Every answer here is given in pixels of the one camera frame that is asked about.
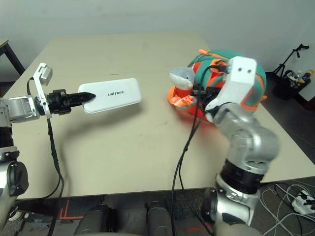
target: white wall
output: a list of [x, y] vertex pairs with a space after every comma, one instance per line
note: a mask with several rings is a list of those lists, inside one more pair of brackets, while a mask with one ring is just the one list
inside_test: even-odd
[[[27, 67], [54, 36], [195, 31], [212, 49], [254, 56], [269, 71], [300, 43], [314, 8], [313, 0], [0, 0], [0, 37]], [[2, 56], [0, 80], [16, 78]]]

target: power strip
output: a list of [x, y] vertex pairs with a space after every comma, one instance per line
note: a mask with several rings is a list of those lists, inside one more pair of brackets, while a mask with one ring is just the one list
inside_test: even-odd
[[315, 213], [315, 199], [305, 190], [299, 192], [291, 204], [302, 215]]

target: robotic arm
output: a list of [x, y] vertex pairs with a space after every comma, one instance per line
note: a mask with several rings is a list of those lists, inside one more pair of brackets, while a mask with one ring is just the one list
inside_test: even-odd
[[13, 143], [11, 123], [39, 119], [44, 115], [51, 118], [51, 114], [68, 114], [71, 107], [95, 97], [88, 92], [67, 94], [65, 89], [44, 94], [41, 84], [48, 85], [51, 77], [52, 69], [41, 63], [33, 76], [38, 96], [0, 98], [0, 231], [16, 198], [29, 186], [27, 169], [17, 161], [19, 151]]
[[229, 139], [230, 149], [216, 187], [205, 192], [202, 215], [211, 223], [250, 225], [260, 181], [278, 153], [277, 136], [236, 103], [222, 105], [214, 123]]
[[254, 84], [255, 71], [254, 59], [232, 58], [223, 88], [206, 104], [206, 118], [230, 142], [216, 187], [207, 189], [204, 196], [202, 215], [211, 223], [251, 224], [260, 197], [260, 181], [278, 154], [277, 136], [240, 106]]

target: tabletop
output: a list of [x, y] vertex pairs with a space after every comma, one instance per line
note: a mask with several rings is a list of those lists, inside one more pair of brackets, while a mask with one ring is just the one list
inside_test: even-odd
[[[214, 49], [193, 32], [56, 37], [46, 46], [5, 98], [25, 95], [27, 80], [41, 62], [53, 69], [50, 84], [43, 87], [46, 93], [55, 89], [74, 93], [83, 83], [124, 78], [136, 78], [142, 93], [142, 102], [136, 105], [94, 115], [75, 107], [70, 114], [53, 115], [65, 178], [63, 196], [171, 189], [192, 117], [178, 113], [167, 102], [168, 72], [186, 66], [199, 48]], [[36, 94], [32, 83], [31, 92]], [[264, 182], [314, 175], [315, 165], [262, 105], [254, 117], [281, 142]], [[20, 198], [49, 194], [58, 176], [46, 118], [13, 124], [13, 138], [20, 151], [18, 159], [29, 174], [30, 186]], [[228, 142], [218, 129], [202, 123], [183, 160], [185, 188], [213, 186], [227, 149]]]

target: white cable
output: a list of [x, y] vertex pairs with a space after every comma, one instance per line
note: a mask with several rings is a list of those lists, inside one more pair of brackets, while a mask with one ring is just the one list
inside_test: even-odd
[[287, 193], [288, 195], [290, 195], [291, 197], [293, 197], [294, 199], [296, 198], [296, 197], [294, 197], [292, 194], [290, 194], [289, 192], [287, 192], [286, 190], [284, 190], [280, 185], [276, 184], [276, 186], [277, 186], [279, 189], [281, 189], [283, 192], [285, 192], [285, 193]]
[[313, 229], [313, 230], [311, 230], [311, 231], [309, 231], [309, 232], [307, 232], [307, 233], [305, 233], [305, 234], [302, 234], [302, 236], [304, 236], [304, 235], [309, 235], [309, 234], [311, 234], [311, 233], [313, 233], [315, 231], [315, 229]]
[[[272, 190], [272, 189], [267, 189], [267, 190], [265, 190], [265, 191], [263, 191], [262, 193], [261, 193], [261, 197], [259, 198], [259, 201], [260, 201], [260, 203], [262, 204], [262, 206], [266, 209], [266, 211], [267, 212], [269, 212], [269, 214], [275, 219], [275, 220], [278, 220], [279, 221], [279, 219], [269, 210], [269, 208], [267, 207], [267, 205], [266, 205], [266, 203], [265, 203], [265, 201], [264, 201], [264, 193], [265, 192], [267, 192], [267, 191], [271, 191], [271, 192], [273, 192], [274, 193], [274, 190]], [[281, 223], [280, 224], [281, 225], [281, 227], [284, 229], [284, 230], [286, 230], [291, 236], [293, 236], [293, 234]]]
[[311, 185], [311, 184], [308, 184], [308, 183], [304, 183], [304, 182], [301, 182], [301, 181], [298, 181], [298, 180], [295, 180], [295, 179], [292, 179], [292, 181], [294, 181], [294, 182], [298, 182], [298, 183], [301, 183], [301, 184], [307, 185], [307, 186], [309, 186], [309, 187], [313, 187], [313, 188], [315, 188], [315, 186], [314, 186], [314, 185]]
[[[305, 187], [305, 186], [303, 186], [303, 185], [300, 185], [300, 184], [292, 184], [292, 185], [290, 185], [287, 189], [286, 189], [286, 191], [287, 192], [289, 192], [290, 190], [291, 190], [291, 188], [292, 187], [300, 187], [300, 188], [302, 188], [303, 190], [305, 190], [306, 192], [307, 192], [307, 194], [308, 195], [311, 195], [310, 194], [310, 191], [308, 190], [308, 188], [307, 187]], [[287, 200], [291, 203], [292, 201], [290, 201], [290, 199], [289, 199], [289, 196], [286, 194], [286, 198], [287, 198]]]
[[[282, 198], [282, 200], [281, 200], [281, 202], [280, 202], [280, 204], [278, 206], [277, 215], [276, 215], [276, 223], [279, 222], [279, 218], [278, 217], [279, 217], [280, 207], [281, 207], [282, 203], [284, 202], [284, 199], [285, 199], [286, 196], [287, 196], [287, 194], [285, 194], [285, 196]], [[277, 232], [277, 227], [275, 228], [274, 236], [276, 236], [276, 232]]]
[[[303, 186], [303, 185], [300, 185], [300, 184], [292, 184], [292, 185], [290, 185], [290, 186], [286, 189], [286, 191], [289, 192], [289, 191], [291, 190], [291, 188], [292, 188], [292, 187], [295, 187], [295, 186], [302, 188], [303, 190], [305, 190], [305, 191], [310, 195], [309, 189], [308, 189], [307, 187]], [[277, 221], [279, 221], [278, 217], [279, 217], [280, 207], [281, 207], [281, 205], [282, 205], [282, 203], [283, 203], [285, 197], [287, 197], [288, 201], [290, 202], [290, 199], [289, 199], [289, 197], [288, 197], [288, 194], [286, 193], [286, 194], [284, 195], [284, 197], [282, 198], [282, 201], [280, 202], [279, 206], [278, 206], [277, 215], [276, 215], [276, 218], [277, 218], [276, 223], [277, 223]], [[314, 231], [315, 231], [315, 229], [311, 230], [311, 231], [308, 232], [308, 233], [302, 234], [302, 235], [303, 235], [303, 236], [304, 236], [304, 235], [309, 235], [309, 234], [311, 234], [311, 233], [314, 232]], [[276, 232], [277, 232], [277, 227], [275, 228], [274, 236], [276, 236]], [[296, 235], [296, 236], [300, 236], [300, 235], [301, 235], [301, 234], [295, 234], [295, 233], [293, 233], [293, 232], [291, 232], [291, 233], [292, 233], [293, 235]]]
[[[278, 224], [276, 224], [277, 226], [280, 224], [281, 227], [282, 227], [284, 230], [286, 230], [290, 235], [300, 236], [301, 234], [296, 234], [296, 233], [293, 233], [293, 232], [289, 231], [289, 230], [280, 222], [280, 220], [278, 219], [281, 205], [282, 205], [282, 203], [283, 203], [285, 197], [287, 197], [288, 194], [290, 194], [290, 193], [289, 193], [290, 189], [291, 189], [292, 187], [294, 187], [294, 186], [300, 187], [300, 188], [302, 188], [303, 190], [307, 191], [308, 194], [310, 194], [308, 188], [305, 187], [305, 186], [303, 186], [303, 185], [300, 185], [300, 184], [292, 184], [292, 185], [290, 185], [286, 190], [284, 190], [284, 189], [282, 189], [280, 186], [278, 186], [282, 191], [285, 192], [285, 195], [284, 195], [282, 201], [280, 202], [280, 204], [279, 204], [279, 206], [278, 206], [277, 216], [275, 216], [275, 215], [269, 210], [269, 208], [267, 207], [267, 205], [266, 205], [266, 203], [265, 203], [265, 201], [264, 201], [264, 198], [263, 198], [263, 194], [264, 194], [265, 192], [271, 191], [273, 194], [276, 194], [276, 191], [275, 191], [275, 190], [273, 190], [273, 189], [271, 189], [270, 187], [268, 187], [268, 189], [265, 190], [265, 191], [263, 191], [262, 194], [261, 194], [262, 200], [261, 200], [261, 199], [259, 199], [259, 200], [260, 200], [260, 203], [262, 204], [262, 206], [263, 206], [263, 207], [271, 214], [271, 216], [276, 220], [276, 223], [279, 222]], [[276, 235], [277, 226], [275, 226], [274, 236]], [[309, 235], [309, 234], [311, 234], [311, 233], [314, 232], [314, 231], [315, 231], [315, 229], [311, 230], [311, 231], [308, 232], [308, 233], [302, 234], [302, 235], [303, 235], [303, 236]]]
[[282, 218], [282, 219], [281, 219], [277, 224], [275, 224], [273, 227], [271, 227], [270, 229], [268, 229], [268, 230], [263, 234], [263, 236], [265, 236], [267, 233], [269, 233], [270, 231], [272, 231], [272, 230], [273, 230], [275, 227], [277, 227], [278, 225], [281, 225], [281, 223], [282, 223], [285, 219], [287, 219], [289, 216], [291, 216], [291, 215], [299, 215], [299, 216], [302, 216], [302, 217], [304, 217], [304, 218], [306, 218], [306, 219], [309, 219], [309, 220], [315, 222], [315, 219], [312, 219], [312, 218], [310, 218], [310, 217], [308, 217], [308, 216], [301, 215], [301, 214], [297, 214], [297, 213], [290, 213], [290, 214], [286, 215], [284, 218]]

